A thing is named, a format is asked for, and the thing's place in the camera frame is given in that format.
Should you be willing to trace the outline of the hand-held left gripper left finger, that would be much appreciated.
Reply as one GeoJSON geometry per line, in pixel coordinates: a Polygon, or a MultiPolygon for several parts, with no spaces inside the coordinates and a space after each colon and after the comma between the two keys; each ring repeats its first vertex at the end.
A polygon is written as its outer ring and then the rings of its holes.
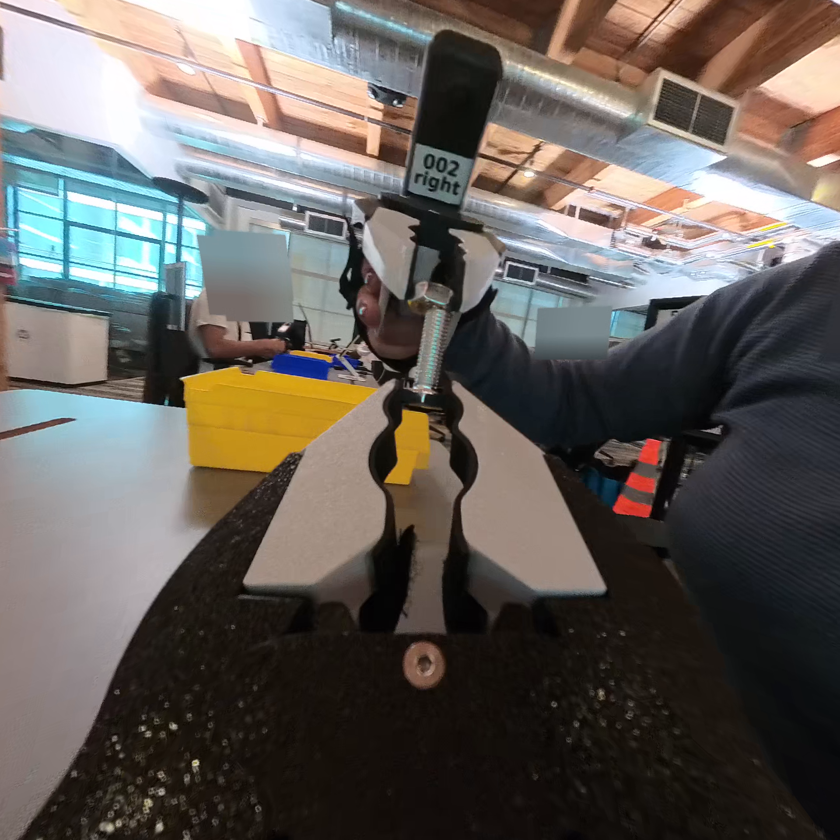
{"type": "Polygon", "coordinates": [[[400,531],[385,479],[396,467],[403,387],[386,383],[312,441],[243,581],[246,595],[345,607],[393,633],[412,578],[414,526],[400,531]]]}

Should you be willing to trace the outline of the silver hex bolt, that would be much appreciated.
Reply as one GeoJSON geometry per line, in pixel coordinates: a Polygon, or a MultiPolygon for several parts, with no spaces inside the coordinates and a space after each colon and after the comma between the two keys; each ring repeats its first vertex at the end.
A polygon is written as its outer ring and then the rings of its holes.
{"type": "Polygon", "coordinates": [[[437,387],[452,322],[450,302],[453,291],[431,280],[416,284],[409,307],[423,316],[423,327],[416,355],[413,383],[437,387]]]}

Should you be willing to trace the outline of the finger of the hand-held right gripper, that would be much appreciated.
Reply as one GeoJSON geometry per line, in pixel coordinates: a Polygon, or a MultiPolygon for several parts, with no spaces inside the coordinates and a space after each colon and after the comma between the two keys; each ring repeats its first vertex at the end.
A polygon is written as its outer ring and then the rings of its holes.
{"type": "Polygon", "coordinates": [[[364,208],[362,215],[362,323],[378,329],[389,306],[413,291],[417,220],[388,208],[364,208]]]}
{"type": "Polygon", "coordinates": [[[432,285],[450,289],[446,301],[450,312],[475,310],[489,290],[503,251],[497,238],[483,229],[450,228],[420,245],[420,312],[444,302],[431,291],[432,285]]]}

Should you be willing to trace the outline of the large white duct vent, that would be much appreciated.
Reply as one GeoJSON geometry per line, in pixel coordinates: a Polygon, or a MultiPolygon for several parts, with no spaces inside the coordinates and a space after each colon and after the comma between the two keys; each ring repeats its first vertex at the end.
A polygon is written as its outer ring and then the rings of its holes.
{"type": "Polygon", "coordinates": [[[647,76],[644,89],[646,125],[715,152],[727,150],[739,118],[736,100],[661,68],[647,76]]]}

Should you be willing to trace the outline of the large silver air duct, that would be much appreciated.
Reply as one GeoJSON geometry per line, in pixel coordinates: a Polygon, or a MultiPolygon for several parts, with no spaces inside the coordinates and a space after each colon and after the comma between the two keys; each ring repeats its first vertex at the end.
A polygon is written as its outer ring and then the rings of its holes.
{"type": "Polygon", "coordinates": [[[491,123],[713,201],[817,230],[838,225],[838,174],[739,136],[710,150],[646,125],[643,83],[627,88],[411,2],[333,2],[334,55],[352,75],[418,97],[427,46],[451,30],[497,49],[491,123]]]}

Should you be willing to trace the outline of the white cabinet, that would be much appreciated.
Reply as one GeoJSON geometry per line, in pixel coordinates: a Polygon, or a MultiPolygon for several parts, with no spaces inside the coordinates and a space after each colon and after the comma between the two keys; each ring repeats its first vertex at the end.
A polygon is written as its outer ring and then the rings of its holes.
{"type": "Polygon", "coordinates": [[[13,379],[76,386],[109,378],[106,312],[11,300],[6,320],[7,371],[13,379]]]}

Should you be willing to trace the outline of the yellow plastic bin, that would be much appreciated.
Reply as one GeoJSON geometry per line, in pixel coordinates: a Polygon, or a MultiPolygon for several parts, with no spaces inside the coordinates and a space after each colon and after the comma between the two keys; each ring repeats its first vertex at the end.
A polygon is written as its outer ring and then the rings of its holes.
{"type": "MultiPolygon", "coordinates": [[[[221,427],[187,425],[188,454],[194,467],[269,473],[285,457],[302,451],[311,436],[254,433],[221,427]]],[[[404,421],[395,431],[397,463],[388,485],[407,486],[414,471],[426,469],[431,450],[427,421],[404,421]]]]}
{"type": "Polygon", "coordinates": [[[186,423],[254,433],[311,436],[327,431],[375,388],[237,367],[182,379],[186,423]]]}

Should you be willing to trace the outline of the orange traffic cone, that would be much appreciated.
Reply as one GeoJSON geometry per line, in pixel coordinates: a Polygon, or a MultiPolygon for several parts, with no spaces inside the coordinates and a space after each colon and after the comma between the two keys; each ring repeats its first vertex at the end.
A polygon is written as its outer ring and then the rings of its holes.
{"type": "Polygon", "coordinates": [[[616,515],[641,519],[652,517],[661,474],[662,448],[661,439],[648,438],[645,441],[636,465],[628,474],[613,505],[612,510],[616,515]]]}

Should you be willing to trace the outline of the small blue plastic bin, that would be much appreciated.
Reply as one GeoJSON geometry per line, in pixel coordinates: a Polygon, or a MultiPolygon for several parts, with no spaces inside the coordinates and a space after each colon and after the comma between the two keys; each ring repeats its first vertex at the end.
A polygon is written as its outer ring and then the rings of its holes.
{"type": "Polygon", "coordinates": [[[280,353],[269,363],[272,372],[316,381],[327,381],[332,371],[336,375],[346,375],[352,381],[358,380],[361,378],[361,374],[358,373],[359,367],[360,363],[357,360],[341,360],[335,353],[309,351],[280,353]]]}

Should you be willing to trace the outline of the black round floor lamp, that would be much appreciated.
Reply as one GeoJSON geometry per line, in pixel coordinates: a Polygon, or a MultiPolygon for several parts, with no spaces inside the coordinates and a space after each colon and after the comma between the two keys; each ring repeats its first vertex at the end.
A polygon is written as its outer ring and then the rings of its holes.
{"type": "Polygon", "coordinates": [[[175,199],[175,250],[173,261],[164,268],[164,291],[180,302],[186,299],[186,268],[182,259],[183,220],[187,203],[197,206],[208,204],[208,195],[194,186],[172,178],[157,175],[151,179],[154,187],[161,193],[175,199]]]}

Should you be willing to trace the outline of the person's right forearm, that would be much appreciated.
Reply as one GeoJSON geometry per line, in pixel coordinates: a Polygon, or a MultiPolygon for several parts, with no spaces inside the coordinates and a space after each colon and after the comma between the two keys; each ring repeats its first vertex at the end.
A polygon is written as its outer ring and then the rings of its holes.
{"type": "Polygon", "coordinates": [[[838,449],[838,244],[721,288],[603,360],[537,360],[491,313],[447,371],[533,442],[574,447],[723,426],[784,459],[838,449]]]}

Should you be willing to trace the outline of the person's right hand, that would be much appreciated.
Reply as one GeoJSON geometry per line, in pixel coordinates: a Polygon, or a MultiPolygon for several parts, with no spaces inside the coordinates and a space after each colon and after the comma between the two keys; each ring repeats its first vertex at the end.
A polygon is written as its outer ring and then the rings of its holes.
{"type": "Polygon", "coordinates": [[[366,259],[361,263],[361,276],[363,285],[354,310],[366,331],[366,343],[383,361],[414,357],[422,338],[424,316],[395,297],[366,259]]]}

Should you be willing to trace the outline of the slim silver air duct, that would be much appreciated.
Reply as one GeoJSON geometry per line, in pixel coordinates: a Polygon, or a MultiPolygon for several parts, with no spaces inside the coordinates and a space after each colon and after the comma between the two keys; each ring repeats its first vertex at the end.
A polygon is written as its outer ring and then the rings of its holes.
{"type": "Polygon", "coordinates": [[[287,172],[370,170],[401,175],[404,167],[366,154],[213,115],[180,102],[146,96],[140,105],[143,124],[155,134],[196,150],[267,165],[287,172]]]}

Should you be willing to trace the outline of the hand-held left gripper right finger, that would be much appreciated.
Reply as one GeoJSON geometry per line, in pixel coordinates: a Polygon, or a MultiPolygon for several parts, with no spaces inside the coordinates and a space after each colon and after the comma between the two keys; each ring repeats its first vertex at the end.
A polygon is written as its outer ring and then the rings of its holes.
{"type": "Polygon", "coordinates": [[[447,393],[461,482],[442,573],[444,624],[483,634],[510,605],[598,598],[606,583],[536,444],[459,383],[447,393]]]}

